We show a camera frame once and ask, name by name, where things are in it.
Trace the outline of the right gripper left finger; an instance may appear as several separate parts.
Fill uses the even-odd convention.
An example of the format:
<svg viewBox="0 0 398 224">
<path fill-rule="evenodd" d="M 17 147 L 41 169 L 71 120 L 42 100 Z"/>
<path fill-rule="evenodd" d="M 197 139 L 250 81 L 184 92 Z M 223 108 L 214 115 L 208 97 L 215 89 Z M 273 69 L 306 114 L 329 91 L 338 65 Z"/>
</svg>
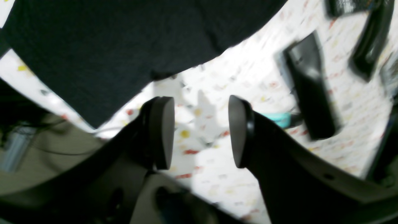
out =
<svg viewBox="0 0 398 224">
<path fill-rule="evenodd" d="M 174 99 L 155 97 L 92 155 L 37 186 L 1 195 L 11 224 L 129 224 L 147 178 L 170 168 Z"/>
</svg>

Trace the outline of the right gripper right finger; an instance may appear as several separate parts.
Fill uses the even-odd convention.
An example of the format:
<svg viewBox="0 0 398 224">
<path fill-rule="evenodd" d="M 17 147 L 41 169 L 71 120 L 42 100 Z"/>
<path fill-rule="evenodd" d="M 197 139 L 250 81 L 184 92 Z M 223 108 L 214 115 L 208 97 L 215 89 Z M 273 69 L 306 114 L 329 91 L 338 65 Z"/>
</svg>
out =
<svg viewBox="0 0 398 224">
<path fill-rule="evenodd" d="M 258 180 L 273 224 L 396 224 L 397 189 L 314 155 L 240 97 L 229 98 L 233 157 Z"/>
</svg>

